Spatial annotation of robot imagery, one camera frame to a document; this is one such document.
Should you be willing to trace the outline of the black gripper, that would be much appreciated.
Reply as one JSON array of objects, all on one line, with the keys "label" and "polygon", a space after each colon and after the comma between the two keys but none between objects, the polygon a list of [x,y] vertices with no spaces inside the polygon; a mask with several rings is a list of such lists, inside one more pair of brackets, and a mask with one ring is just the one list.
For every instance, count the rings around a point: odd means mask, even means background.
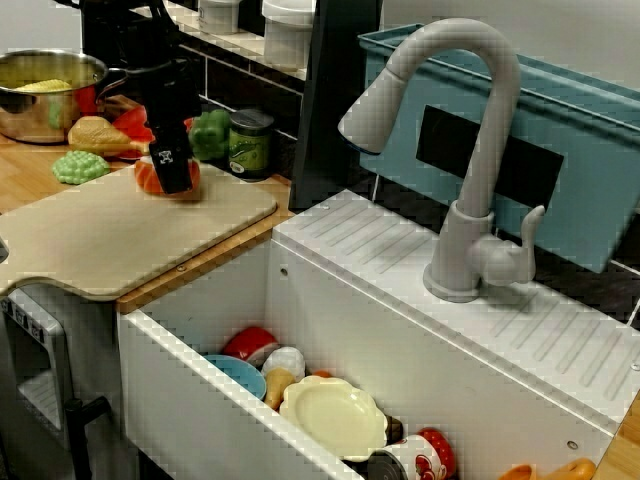
[{"label": "black gripper", "polygon": [[200,97],[191,62],[177,58],[161,65],[128,69],[147,112],[154,139],[149,153],[161,188],[169,195],[193,189],[192,150],[184,121],[200,115]]}]

